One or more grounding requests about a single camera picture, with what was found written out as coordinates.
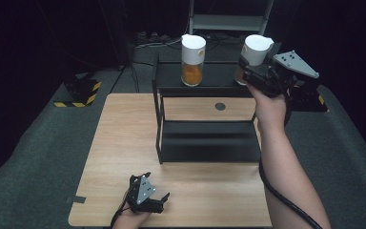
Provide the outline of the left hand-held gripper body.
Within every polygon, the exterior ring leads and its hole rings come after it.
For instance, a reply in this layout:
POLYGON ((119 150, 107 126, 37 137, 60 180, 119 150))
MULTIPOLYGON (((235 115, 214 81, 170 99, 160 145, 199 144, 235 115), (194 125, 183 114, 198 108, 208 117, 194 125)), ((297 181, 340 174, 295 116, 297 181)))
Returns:
POLYGON ((148 212, 160 214, 164 211, 164 204, 160 199, 151 199, 156 188, 150 183, 149 178, 131 176, 127 202, 134 213, 148 212))

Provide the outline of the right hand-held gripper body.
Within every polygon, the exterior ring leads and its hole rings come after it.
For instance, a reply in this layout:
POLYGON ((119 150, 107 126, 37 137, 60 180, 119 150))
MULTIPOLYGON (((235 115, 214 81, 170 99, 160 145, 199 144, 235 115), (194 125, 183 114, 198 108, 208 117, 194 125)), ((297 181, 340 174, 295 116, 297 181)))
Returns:
POLYGON ((275 54, 259 66, 250 66, 251 82, 258 90, 269 97, 285 94, 297 81, 317 81, 315 71, 295 51, 275 54))

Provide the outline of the white-lidded spice jar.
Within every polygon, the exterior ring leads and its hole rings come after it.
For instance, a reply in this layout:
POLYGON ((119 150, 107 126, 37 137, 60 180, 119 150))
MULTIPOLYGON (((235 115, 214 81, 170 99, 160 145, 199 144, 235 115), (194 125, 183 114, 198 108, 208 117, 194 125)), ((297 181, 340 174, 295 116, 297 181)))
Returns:
POLYGON ((198 35, 184 34, 181 45, 181 81, 186 86, 195 87, 201 83, 203 78, 206 40, 198 35))
POLYGON ((259 66, 263 63, 273 43, 274 40, 270 37, 265 37, 259 34, 249 35, 245 39, 239 57, 243 55, 252 67, 259 66))

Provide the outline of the black two-tier shelf rack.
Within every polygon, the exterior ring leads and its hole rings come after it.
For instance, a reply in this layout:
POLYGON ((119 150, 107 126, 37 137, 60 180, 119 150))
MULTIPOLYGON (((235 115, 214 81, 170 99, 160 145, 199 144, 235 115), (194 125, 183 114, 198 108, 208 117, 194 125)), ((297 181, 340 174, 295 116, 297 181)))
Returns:
POLYGON ((155 58, 152 91, 156 151, 164 162, 257 162, 253 96, 234 81, 234 62, 207 61, 195 87, 181 81, 178 61, 155 58), (217 102, 225 111, 215 108, 217 102))

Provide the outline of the person's left hand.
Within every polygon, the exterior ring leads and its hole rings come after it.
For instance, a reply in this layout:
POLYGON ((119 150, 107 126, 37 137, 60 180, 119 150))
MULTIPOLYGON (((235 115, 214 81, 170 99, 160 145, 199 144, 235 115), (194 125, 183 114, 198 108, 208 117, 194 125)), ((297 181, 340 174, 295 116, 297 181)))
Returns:
POLYGON ((129 207, 118 210, 111 222, 112 229, 138 229, 151 213, 134 213, 129 207))

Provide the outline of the person's right hand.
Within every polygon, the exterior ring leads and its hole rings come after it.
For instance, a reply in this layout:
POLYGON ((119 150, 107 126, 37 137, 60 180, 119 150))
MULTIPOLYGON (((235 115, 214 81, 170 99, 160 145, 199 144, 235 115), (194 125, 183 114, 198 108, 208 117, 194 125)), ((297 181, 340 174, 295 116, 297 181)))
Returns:
POLYGON ((283 129, 287 111, 284 96, 270 98, 252 85, 248 85, 248 89, 255 99, 258 128, 261 131, 283 129))

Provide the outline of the black stand base striped edge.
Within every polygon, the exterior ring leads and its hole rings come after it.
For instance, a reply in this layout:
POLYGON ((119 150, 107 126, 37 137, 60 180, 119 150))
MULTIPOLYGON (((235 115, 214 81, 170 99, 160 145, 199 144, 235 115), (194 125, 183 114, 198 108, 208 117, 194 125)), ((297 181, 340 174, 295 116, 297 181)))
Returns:
POLYGON ((53 105, 57 108, 89 107, 96 99, 96 95, 101 86, 101 82, 86 77, 78 78, 76 75, 64 81, 65 88, 71 95, 71 101, 54 101, 53 105))
POLYGON ((295 112, 325 113, 328 107, 317 91, 319 82, 297 81, 290 89, 290 108, 295 112))

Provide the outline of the grey metal stand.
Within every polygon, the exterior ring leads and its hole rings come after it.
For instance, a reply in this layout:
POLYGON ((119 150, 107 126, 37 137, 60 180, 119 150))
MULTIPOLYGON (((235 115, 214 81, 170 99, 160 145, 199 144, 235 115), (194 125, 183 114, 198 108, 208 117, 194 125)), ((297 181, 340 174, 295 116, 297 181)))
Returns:
POLYGON ((263 35, 269 22, 269 17, 275 0, 264 0, 266 7, 262 15, 217 15, 196 14, 195 0, 189 0, 188 33, 197 30, 205 31, 251 31, 263 35))

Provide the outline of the grey tape piece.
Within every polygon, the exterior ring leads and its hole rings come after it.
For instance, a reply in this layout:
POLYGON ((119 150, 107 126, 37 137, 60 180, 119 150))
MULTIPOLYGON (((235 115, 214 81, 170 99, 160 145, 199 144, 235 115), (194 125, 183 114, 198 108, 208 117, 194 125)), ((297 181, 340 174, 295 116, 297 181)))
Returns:
POLYGON ((67 203, 81 203, 81 204, 84 204, 85 201, 86 201, 85 197, 80 197, 80 196, 76 196, 76 195, 67 196, 67 198, 66 198, 67 203))

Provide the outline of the power strip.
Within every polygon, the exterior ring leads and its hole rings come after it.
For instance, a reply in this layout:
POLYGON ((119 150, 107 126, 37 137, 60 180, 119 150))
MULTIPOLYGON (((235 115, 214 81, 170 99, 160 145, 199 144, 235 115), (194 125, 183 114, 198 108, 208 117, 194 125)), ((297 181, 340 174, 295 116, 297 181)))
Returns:
POLYGON ((172 39, 167 35, 159 35, 157 32, 153 31, 148 34, 146 31, 140 31, 136 34, 136 47, 145 48, 149 46, 164 45, 172 39))

